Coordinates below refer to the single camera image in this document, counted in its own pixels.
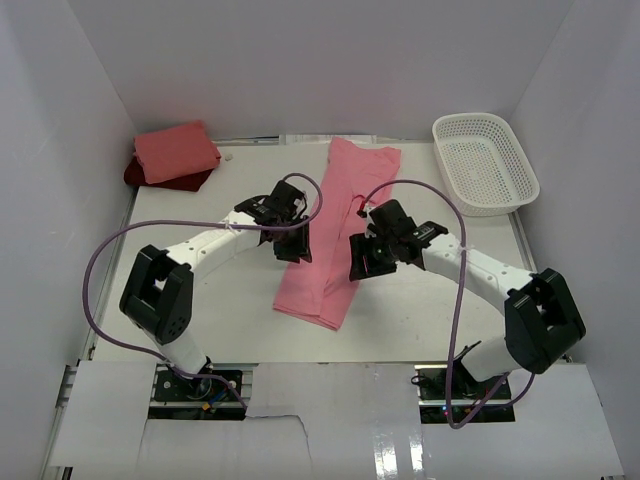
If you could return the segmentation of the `pink t-shirt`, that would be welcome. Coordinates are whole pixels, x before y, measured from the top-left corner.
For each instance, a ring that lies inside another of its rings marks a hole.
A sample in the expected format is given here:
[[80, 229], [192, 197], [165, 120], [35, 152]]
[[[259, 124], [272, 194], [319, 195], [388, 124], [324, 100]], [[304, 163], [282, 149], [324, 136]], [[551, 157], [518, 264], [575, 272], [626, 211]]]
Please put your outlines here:
[[310, 223], [312, 261], [287, 267], [273, 301], [274, 310], [334, 331], [340, 329], [358, 289], [358, 284], [349, 280], [349, 237], [365, 227], [357, 211], [375, 187], [396, 178], [400, 166], [399, 149], [365, 149], [342, 138], [331, 141], [321, 182], [323, 206]]

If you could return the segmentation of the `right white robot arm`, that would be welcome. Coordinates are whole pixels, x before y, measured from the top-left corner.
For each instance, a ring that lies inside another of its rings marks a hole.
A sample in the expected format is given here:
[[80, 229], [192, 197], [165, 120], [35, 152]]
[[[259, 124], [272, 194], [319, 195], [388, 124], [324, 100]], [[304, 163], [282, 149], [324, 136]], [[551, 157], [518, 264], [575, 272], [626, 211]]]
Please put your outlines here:
[[440, 275], [494, 307], [502, 334], [480, 340], [453, 358], [451, 384], [472, 399], [488, 380], [524, 369], [544, 373], [586, 335], [586, 326], [564, 277], [547, 268], [531, 272], [504, 264], [461, 241], [434, 222], [398, 236], [369, 226], [349, 239], [349, 278], [359, 281], [396, 271], [398, 263]]

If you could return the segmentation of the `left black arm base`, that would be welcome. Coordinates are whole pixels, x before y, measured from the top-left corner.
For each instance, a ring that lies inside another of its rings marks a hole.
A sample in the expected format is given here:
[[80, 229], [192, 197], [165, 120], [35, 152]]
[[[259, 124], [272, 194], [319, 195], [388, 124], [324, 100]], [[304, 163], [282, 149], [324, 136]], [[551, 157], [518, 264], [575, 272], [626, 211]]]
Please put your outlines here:
[[212, 370], [226, 383], [212, 379], [187, 379], [167, 368], [156, 371], [152, 387], [148, 418], [151, 420], [181, 421], [242, 421], [245, 408], [232, 387], [242, 394], [241, 370]]

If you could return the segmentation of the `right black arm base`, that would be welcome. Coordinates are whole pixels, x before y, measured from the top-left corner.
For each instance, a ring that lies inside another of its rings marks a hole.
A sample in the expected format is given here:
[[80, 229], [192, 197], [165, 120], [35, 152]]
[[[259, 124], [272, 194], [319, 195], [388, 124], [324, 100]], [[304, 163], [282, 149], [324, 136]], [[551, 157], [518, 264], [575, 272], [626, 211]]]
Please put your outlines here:
[[[455, 423], [461, 422], [490, 392], [499, 376], [478, 384], [468, 384], [454, 377], [452, 383], [452, 413]], [[420, 419], [423, 425], [447, 425], [450, 411], [445, 401], [445, 364], [424, 364], [415, 367], [411, 384], [417, 389]], [[515, 397], [507, 380], [485, 406], [474, 416], [471, 423], [513, 423], [516, 420], [514, 407], [508, 403]]]

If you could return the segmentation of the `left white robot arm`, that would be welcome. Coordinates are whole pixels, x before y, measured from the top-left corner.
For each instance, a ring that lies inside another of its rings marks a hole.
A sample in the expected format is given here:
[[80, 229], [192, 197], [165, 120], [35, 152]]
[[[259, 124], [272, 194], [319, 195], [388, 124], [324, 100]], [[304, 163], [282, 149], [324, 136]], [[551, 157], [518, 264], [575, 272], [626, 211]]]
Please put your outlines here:
[[147, 245], [137, 253], [119, 309], [152, 340], [188, 398], [205, 396], [212, 378], [210, 360], [189, 331], [196, 284], [264, 243], [273, 245], [278, 260], [311, 261], [310, 217], [303, 208], [302, 199], [251, 198], [187, 240], [163, 249]]

